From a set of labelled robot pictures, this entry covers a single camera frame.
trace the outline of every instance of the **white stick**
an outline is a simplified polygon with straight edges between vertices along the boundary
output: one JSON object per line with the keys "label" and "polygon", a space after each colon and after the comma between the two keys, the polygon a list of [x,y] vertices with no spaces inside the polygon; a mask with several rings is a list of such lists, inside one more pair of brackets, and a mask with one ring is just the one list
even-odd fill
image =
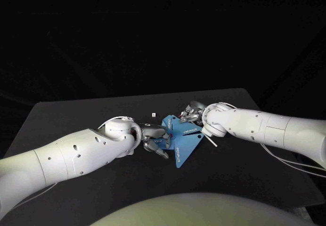
{"label": "white stick", "polygon": [[206,137],[206,139],[210,141],[210,143],[213,144],[213,146],[216,147],[217,145],[213,143],[213,141],[212,141],[212,139],[209,138],[209,136],[203,133],[203,136]]}

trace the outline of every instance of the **dark background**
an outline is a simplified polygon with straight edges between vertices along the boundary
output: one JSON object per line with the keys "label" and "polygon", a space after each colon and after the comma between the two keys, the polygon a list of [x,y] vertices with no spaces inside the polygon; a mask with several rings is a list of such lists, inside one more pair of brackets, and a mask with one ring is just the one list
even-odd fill
{"label": "dark background", "polygon": [[1,4],[0,157],[44,101],[245,88],[262,111],[326,120],[321,1]]}

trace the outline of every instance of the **black tablecloth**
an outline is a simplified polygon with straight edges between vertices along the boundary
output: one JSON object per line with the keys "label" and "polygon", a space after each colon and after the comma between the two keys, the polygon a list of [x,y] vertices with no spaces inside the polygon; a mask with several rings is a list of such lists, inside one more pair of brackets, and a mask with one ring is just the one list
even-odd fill
{"label": "black tablecloth", "polygon": [[[33,150],[66,134],[95,129],[115,116],[160,124],[191,101],[226,102],[259,110],[245,89],[40,102],[34,105],[5,157]],[[284,165],[259,144],[227,135],[202,139],[177,169],[174,153],[164,160],[139,145],[134,155],[115,159],[92,173],[62,181],[2,218],[4,226],[86,226],[112,211],[148,198],[187,192],[233,194],[281,209],[324,203],[308,176]],[[289,151],[269,148],[292,160]]]}

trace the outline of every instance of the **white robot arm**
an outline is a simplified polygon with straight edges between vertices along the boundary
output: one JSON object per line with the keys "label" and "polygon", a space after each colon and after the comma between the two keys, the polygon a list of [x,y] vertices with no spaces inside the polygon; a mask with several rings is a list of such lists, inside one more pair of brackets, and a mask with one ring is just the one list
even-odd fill
{"label": "white robot arm", "polygon": [[170,137],[161,126],[139,126],[129,117],[112,118],[98,129],[77,131],[43,147],[1,159],[0,220],[40,189],[90,173],[115,158],[132,155],[141,140],[145,150],[167,159],[151,137],[165,138],[168,148]]}
{"label": "white robot arm", "polygon": [[235,108],[226,103],[204,106],[191,101],[180,123],[197,121],[202,133],[223,137],[226,132],[248,141],[307,156],[326,169],[326,121],[288,117]]}

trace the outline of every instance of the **table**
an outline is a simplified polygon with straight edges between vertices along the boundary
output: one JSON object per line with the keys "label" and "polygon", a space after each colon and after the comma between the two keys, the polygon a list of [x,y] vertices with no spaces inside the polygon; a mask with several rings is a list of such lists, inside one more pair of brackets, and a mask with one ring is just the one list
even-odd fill
{"label": "table", "polygon": [[[178,115],[196,100],[226,102],[238,108],[259,110],[245,89],[114,97],[34,105],[4,157],[33,150],[66,134],[95,129],[115,116],[138,123],[160,124]],[[92,173],[62,181],[2,218],[1,225],[88,226],[112,211],[148,198],[176,193],[232,194],[281,209],[324,203],[305,173],[282,164],[261,145],[230,135],[212,137],[217,147],[202,139],[183,166],[147,152],[139,145],[134,155],[114,161]],[[269,147],[282,158],[294,160],[289,151]]]}

